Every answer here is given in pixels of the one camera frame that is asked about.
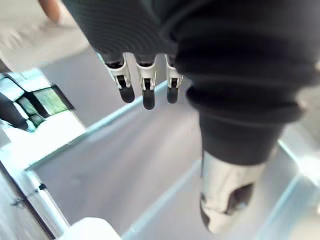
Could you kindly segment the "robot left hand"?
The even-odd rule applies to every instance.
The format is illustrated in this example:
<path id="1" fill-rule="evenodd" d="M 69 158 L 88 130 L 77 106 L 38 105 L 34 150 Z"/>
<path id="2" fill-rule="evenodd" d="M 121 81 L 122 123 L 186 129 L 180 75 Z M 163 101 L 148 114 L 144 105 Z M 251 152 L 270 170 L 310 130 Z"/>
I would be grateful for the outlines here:
<path id="1" fill-rule="evenodd" d="M 200 214 L 225 231 L 249 204 L 285 126 L 320 83 L 317 0 L 67 0 L 109 67 L 131 53 L 141 67 L 166 54 L 191 80 L 202 141 Z"/>

